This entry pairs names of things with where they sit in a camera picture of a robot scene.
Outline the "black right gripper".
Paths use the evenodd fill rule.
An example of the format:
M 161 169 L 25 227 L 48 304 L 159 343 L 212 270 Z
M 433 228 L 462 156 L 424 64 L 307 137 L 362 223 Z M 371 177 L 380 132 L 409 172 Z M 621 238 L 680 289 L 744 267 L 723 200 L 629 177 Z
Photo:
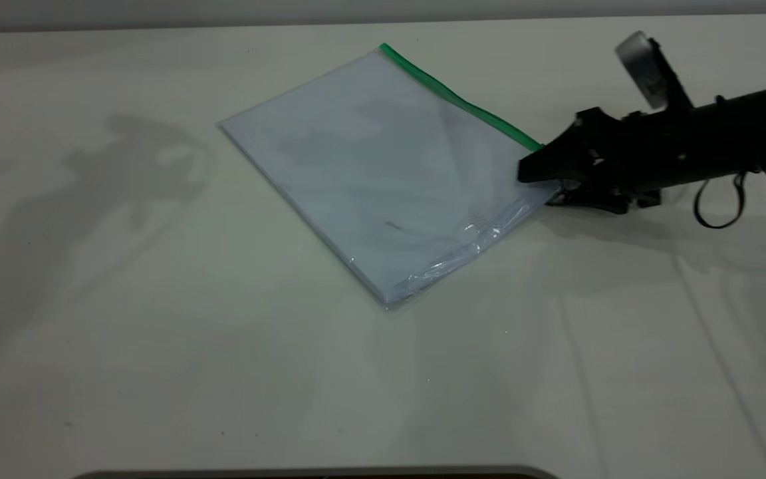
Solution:
M 599 107 L 575 113 L 559 136 L 519 161 L 517 181 L 604 183 L 563 189 L 547 205 L 625 215 L 662 204 L 662 188 L 724 175 L 724 112 L 717 104 L 668 107 L 617 119 Z

